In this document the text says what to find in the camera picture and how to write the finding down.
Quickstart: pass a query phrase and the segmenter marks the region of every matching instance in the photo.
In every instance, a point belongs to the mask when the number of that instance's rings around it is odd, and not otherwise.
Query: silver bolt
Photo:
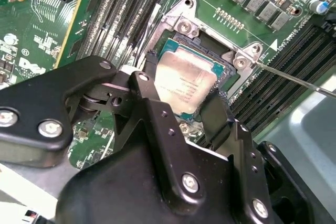
[[[257,212],[257,214],[260,217],[266,219],[268,217],[268,211],[265,205],[259,199],[254,199],[252,203],[253,203],[253,207],[255,211]]]
[[[277,149],[275,149],[274,145],[272,145],[272,144],[268,144],[268,148],[273,152],[277,151]]]
[[[191,24],[187,21],[182,21],[178,24],[177,29],[183,34],[187,34],[191,31]]]
[[[105,69],[111,69],[111,65],[110,65],[107,61],[102,61],[101,63],[99,63],[99,65],[100,65],[102,68],[105,68]]]
[[[258,45],[255,45],[252,47],[252,53],[257,54],[260,52],[260,47]]]
[[[139,77],[140,77],[140,79],[143,80],[143,81],[148,81],[148,80],[149,80],[148,76],[145,76],[143,73],[140,73],[140,74],[139,74]]]
[[[247,65],[247,59],[244,56],[237,56],[233,60],[233,65],[237,69],[244,69],[246,67],[246,65]]]
[[[194,194],[198,191],[198,182],[193,175],[184,174],[182,176],[182,184],[184,188],[190,193]]]
[[[54,120],[44,121],[38,126],[38,132],[45,137],[58,137],[62,131],[62,126]]]
[[[18,120],[17,114],[10,110],[0,110],[0,127],[10,127]]]

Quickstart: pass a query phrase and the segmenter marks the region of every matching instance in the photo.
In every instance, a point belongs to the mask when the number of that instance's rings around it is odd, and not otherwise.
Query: black metal bracket
[[[334,223],[328,211],[275,145],[262,142],[257,149],[265,160],[272,206],[284,223]]]
[[[2,116],[9,111],[13,121],[0,127],[0,161],[37,167],[59,163],[72,141],[70,121],[80,98],[116,72],[109,62],[92,56],[2,90]],[[40,133],[44,122],[52,122],[45,125],[49,135]]]
[[[274,223],[263,159],[250,131],[234,119],[218,90],[207,97],[200,115],[206,139],[233,163],[231,208],[237,220]]]

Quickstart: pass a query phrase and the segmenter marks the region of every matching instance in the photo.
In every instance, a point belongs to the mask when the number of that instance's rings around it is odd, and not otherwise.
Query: ram slot
[[[126,32],[129,30],[130,26],[134,22],[135,15],[138,13],[140,7],[145,3],[146,0],[133,0],[130,5],[128,5],[128,9],[123,13],[121,20],[118,23],[117,29],[114,32],[114,37],[118,36],[120,38],[119,43],[114,45],[114,49],[109,51],[107,55],[113,57],[116,54],[116,50],[119,49],[122,40],[126,37]],[[121,61],[125,61],[126,54],[122,54],[122,57],[119,57],[117,65],[120,64]]]
[[[281,67],[291,59],[300,50],[308,39],[310,39],[316,32],[317,28],[307,26],[304,30],[300,31],[290,42],[288,50],[283,50],[275,57],[275,59],[269,64],[271,67],[281,70]],[[234,102],[231,107],[232,112],[236,115],[239,114],[243,108],[248,104],[248,101],[253,99],[254,96],[271,80],[273,76],[267,71],[261,72],[258,78],[250,85],[242,95]]]
[[[124,12],[124,10],[122,9],[123,5],[127,6],[128,1],[129,0],[117,0],[117,2],[115,3],[113,10],[111,11],[111,14],[109,15],[104,25],[106,29],[101,32],[99,40],[95,45],[95,49],[93,51],[94,55],[100,55],[106,58],[106,56],[104,55],[104,52],[106,51],[106,41],[108,38],[112,38],[113,40],[113,36],[111,35],[111,33],[113,34],[116,25],[119,22],[117,20],[118,16],[122,15],[122,13]]]
[[[138,20],[136,29],[132,32],[130,35],[129,43],[136,45],[142,38],[142,35],[144,34],[147,23],[149,21],[151,12],[153,11],[156,3],[160,3],[161,0],[151,0],[148,2],[146,7],[144,8],[145,13],[141,16],[141,18]]]
[[[86,38],[78,51],[77,59],[81,59],[92,54],[94,45],[98,40],[99,33],[102,30],[105,20],[115,1],[116,0],[99,1],[99,6],[91,19],[93,22],[91,23],[86,34]]]
[[[303,57],[292,57],[292,60],[289,60],[285,63],[285,65],[281,68],[283,72],[294,75],[295,71],[300,66],[306,66],[304,62],[306,61],[307,57],[313,57],[312,53],[316,51],[316,49],[320,48],[320,46],[323,44],[324,40],[326,38],[325,34],[320,34],[319,38],[316,40],[316,43],[313,45],[310,44],[306,48],[303,48],[300,55]],[[267,98],[271,96],[272,92],[276,90],[277,87],[279,87],[283,81],[285,81],[284,78],[280,78],[277,75],[272,74],[272,78],[278,79],[278,80],[272,80],[272,82],[269,83],[269,85],[264,86],[263,89],[261,89],[259,92],[260,94],[255,97],[255,99],[252,99],[250,102],[253,104],[250,106],[249,110],[242,110],[242,113],[238,113],[239,119],[242,121],[247,120],[247,118],[254,113],[254,111],[260,109],[260,107],[264,106],[265,101],[267,101]]]

